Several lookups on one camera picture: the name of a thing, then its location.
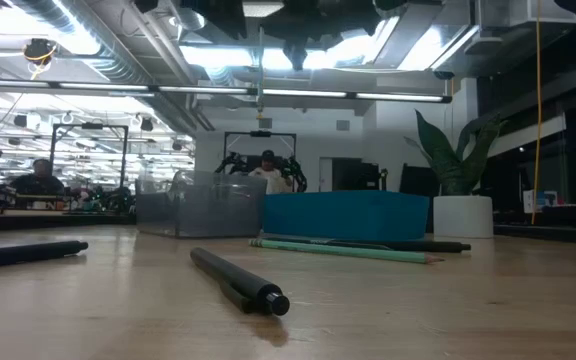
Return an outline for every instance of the green leaf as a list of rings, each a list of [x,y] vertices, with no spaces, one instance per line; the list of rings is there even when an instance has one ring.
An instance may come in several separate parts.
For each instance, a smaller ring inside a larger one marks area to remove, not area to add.
[[[427,122],[418,110],[415,112],[417,113],[419,140],[426,153],[433,159],[437,154],[450,154],[450,157],[453,157],[455,161],[459,161],[443,131]]]
[[[430,167],[441,183],[443,194],[466,195],[467,184],[464,180],[461,161],[450,146],[446,135],[427,122],[419,111],[417,111],[417,127],[421,145],[432,159]]]
[[[472,135],[472,129],[470,126],[472,123],[466,124],[463,129],[461,129],[461,133],[459,134],[459,142],[457,143],[457,158],[461,161],[464,160],[464,151],[470,144],[470,135]]]
[[[502,123],[499,115],[487,122],[479,132],[479,136],[477,136],[477,143],[472,153],[462,163],[464,180],[470,188],[469,191],[472,191],[479,182],[486,168],[490,147],[497,136],[499,136],[499,131],[503,125],[504,123]]]

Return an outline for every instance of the person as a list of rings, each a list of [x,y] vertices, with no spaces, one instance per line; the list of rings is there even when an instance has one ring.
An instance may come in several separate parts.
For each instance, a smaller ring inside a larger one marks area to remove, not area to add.
[[[266,194],[281,194],[292,192],[292,180],[284,178],[281,171],[275,168],[275,153],[266,150],[261,154],[261,166],[250,172],[249,176],[266,179]]]
[[[17,194],[58,195],[64,191],[64,184],[50,173],[50,161],[37,159],[32,167],[33,174],[22,175],[10,184]]]

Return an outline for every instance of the pencil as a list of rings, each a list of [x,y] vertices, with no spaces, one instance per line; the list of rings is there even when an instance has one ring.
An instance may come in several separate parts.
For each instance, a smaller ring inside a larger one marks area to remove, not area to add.
[[[426,255],[423,253],[403,252],[394,250],[359,249],[359,248],[329,246],[329,245],[281,242],[265,239],[251,239],[249,241],[249,244],[250,246],[267,248],[267,249],[302,251],[302,252],[328,254],[328,255],[354,256],[369,259],[412,262],[417,264],[432,264],[439,261],[443,261],[443,259],[441,258]]]

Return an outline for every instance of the transparent storage bin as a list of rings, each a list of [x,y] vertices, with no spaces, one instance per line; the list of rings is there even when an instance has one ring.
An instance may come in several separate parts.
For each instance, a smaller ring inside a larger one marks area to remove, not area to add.
[[[178,171],[137,186],[139,231],[174,237],[254,237],[262,227],[266,180]]]

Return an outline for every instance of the blue storage bin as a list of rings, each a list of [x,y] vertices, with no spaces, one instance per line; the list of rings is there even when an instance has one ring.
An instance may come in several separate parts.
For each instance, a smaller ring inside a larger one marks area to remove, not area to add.
[[[266,195],[264,232],[353,241],[421,240],[429,201],[388,191]]]

